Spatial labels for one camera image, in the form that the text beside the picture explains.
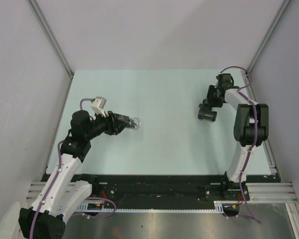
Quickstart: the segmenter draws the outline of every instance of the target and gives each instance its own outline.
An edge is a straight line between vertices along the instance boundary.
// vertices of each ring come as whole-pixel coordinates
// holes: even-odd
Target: purple cable
[[[240,88],[237,90],[237,92],[238,92],[238,94],[239,94],[240,96],[242,96],[247,102],[249,102],[249,103],[253,106],[253,110],[254,110],[254,120],[255,120],[255,136],[254,136],[254,142],[253,142],[253,144],[250,146],[250,148],[248,149],[248,153],[247,153],[247,158],[246,158],[245,164],[243,165],[243,169],[241,170],[240,175],[239,175],[239,187],[240,187],[240,192],[241,192],[241,195],[242,195],[243,200],[244,200],[244,202],[245,202],[245,205],[246,205],[246,207],[247,207],[247,210],[248,210],[248,212],[249,212],[249,214],[250,214],[251,216],[240,215],[240,216],[238,216],[238,217],[241,217],[241,218],[251,218],[251,219],[255,220],[258,224],[262,224],[261,221],[259,221],[259,220],[255,217],[255,215],[253,214],[253,212],[251,211],[251,209],[250,209],[250,207],[249,207],[249,205],[248,205],[248,203],[247,203],[247,200],[246,200],[246,197],[245,197],[245,194],[244,194],[244,190],[243,190],[243,185],[242,185],[242,177],[243,177],[243,174],[244,174],[244,172],[245,172],[245,169],[246,169],[246,167],[247,167],[247,165],[248,165],[249,158],[250,158],[250,155],[251,155],[251,150],[255,147],[255,145],[256,145],[256,143],[257,143],[257,137],[258,137],[258,125],[257,125],[257,124],[258,124],[258,119],[257,119],[257,109],[256,109],[256,105],[255,105],[255,103],[254,103],[252,100],[250,100],[247,96],[245,96],[242,92],[240,92],[242,89],[247,88],[247,87],[249,87],[249,86],[251,85],[252,79],[251,79],[251,77],[250,77],[249,72],[248,72],[245,68],[240,67],[240,66],[230,66],[230,67],[227,67],[227,68],[225,68],[224,70],[222,70],[220,73],[223,73],[225,70],[230,69],[230,68],[241,69],[241,70],[245,71],[247,77],[249,77],[249,83],[248,83],[247,85],[243,86],[243,87],[240,87]]]
[[[58,169],[60,169],[61,166],[62,166],[62,159],[61,159],[60,145],[61,145],[61,143],[63,143],[63,142],[64,142],[64,140],[62,140],[62,141],[60,141],[60,142],[58,143],[58,155],[59,155],[59,165],[58,165]],[[57,177],[59,176],[59,173],[60,173],[59,171],[56,171],[56,174],[55,174],[55,176],[54,176],[52,182],[50,183],[48,189],[46,190],[45,194],[43,195],[43,197],[42,197],[42,199],[41,199],[41,202],[39,203],[39,206],[38,206],[38,208],[37,208],[37,210],[36,210],[36,212],[35,212],[35,214],[34,214],[34,217],[33,217],[32,223],[31,223],[29,239],[33,239],[34,225],[35,225],[36,219],[37,219],[37,217],[38,217],[38,215],[39,215],[39,212],[40,212],[40,210],[41,210],[41,208],[42,208],[42,205],[43,205],[43,204],[42,204],[42,201],[44,201],[44,200],[46,199],[46,197],[48,196],[48,194],[49,194],[49,192],[51,191],[51,188],[53,187],[53,185],[54,185],[54,183],[55,183]]]
[[[83,98],[83,99],[80,101],[80,110],[83,110],[83,108],[82,108],[82,104],[83,104],[83,102],[85,102],[85,101],[91,101],[91,102],[93,102],[94,99],[92,99],[92,98]]]
[[[114,210],[112,212],[110,212],[109,214],[107,214],[107,215],[99,216],[99,217],[97,217],[97,216],[91,216],[91,215],[87,215],[87,214],[81,214],[81,213],[79,213],[79,214],[73,214],[73,216],[85,215],[87,217],[91,217],[91,218],[95,218],[95,219],[102,219],[102,218],[108,218],[108,217],[110,217],[111,215],[114,214],[114,212],[117,209],[116,204],[112,200],[110,200],[110,199],[107,199],[107,198],[98,198],[98,197],[90,197],[90,198],[86,198],[85,200],[91,200],[91,199],[92,200],[103,200],[103,201],[107,201],[107,202],[111,203],[114,206]]]

